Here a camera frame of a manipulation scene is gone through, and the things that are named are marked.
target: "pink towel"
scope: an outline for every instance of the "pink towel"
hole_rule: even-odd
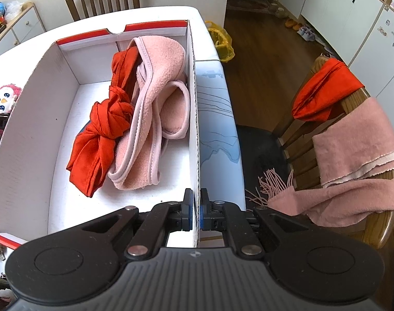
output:
[[[394,211],[394,179],[363,179],[394,169],[394,130],[376,99],[364,101],[314,136],[313,143],[324,188],[295,191],[291,181],[285,184],[268,170],[260,179],[261,192],[269,195],[268,207],[291,216],[307,214],[325,227],[344,227],[374,212]]]
[[[167,140],[184,138],[189,126],[183,47],[164,36],[134,38],[129,47],[134,45],[142,57],[132,99],[135,110],[131,129],[117,145],[108,172],[118,189],[157,185],[159,159]]]
[[[290,216],[307,214],[316,225],[345,227],[373,212],[394,211],[394,179],[354,180],[303,191],[290,186],[267,205]]]
[[[394,129],[374,97],[312,140],[324,188],[394,169]]]

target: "red scarf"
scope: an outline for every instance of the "red scarf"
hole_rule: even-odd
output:
[[[292,115],[302,121],[336,118],[342,113],[337,103],[362,87],[345,63],[330,58],[299,91]]]
[[[66,169],[70,171],[70,182],[85,196],[92,197],[103,185],[114,158],[115,139],[131,127],[131,97],[139,62],[137,47],[113,56],[109,98],[93,105],[90,122],[73,143]]]

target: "white box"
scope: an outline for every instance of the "white box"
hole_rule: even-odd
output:
[[[92,198],[69,182],[66,165],[76,135],[89,120],[95,101],[108,98],[111,61],[141,35],[177,40],[187,53],[191,98],[186,138],[169,141],[160,160],[160,183],[120,191],[106,179]],[[193,230],[175,232],[169,245],[195,247],[198,240],[199,147],[194,51],[189,22],[159,21],[127,25],[120,34],[106,29],[53,43],[39,58],[11,113],[0,144],[0,233],[32,240],[91,220],[127,205],[149,211],[164,201],[181,201],[194,191]]]

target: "plastic bag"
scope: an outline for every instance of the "plastic bag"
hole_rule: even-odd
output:
[[[18,14],[20,14],[22,6],[23,6],[22,2],[18,2],[18,1],[7,2],[5,4],[4,18],[7,21],[7,23],[13,20],[13,18],[16,17]]]
[[[225,31],[224,28],[221,28],[218,24],[215,24],[212,21],[206,21],[207,30],[210,33],[211,39],[214,42],[214,46],[217,50],[218,57],[221,62],[228,62],[234,56],[234,50],[231,46],[231,37]]]

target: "metal screw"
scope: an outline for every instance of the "metal screw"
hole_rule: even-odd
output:
[[[148,248],[144,245],[133,245],[128,248],[128,254],[132,256],[142,256],[148,252]]]
[[[242,247],[242,253],[246,255],[258,255],[262,252],[262,248],[255,244],[249,244]]]

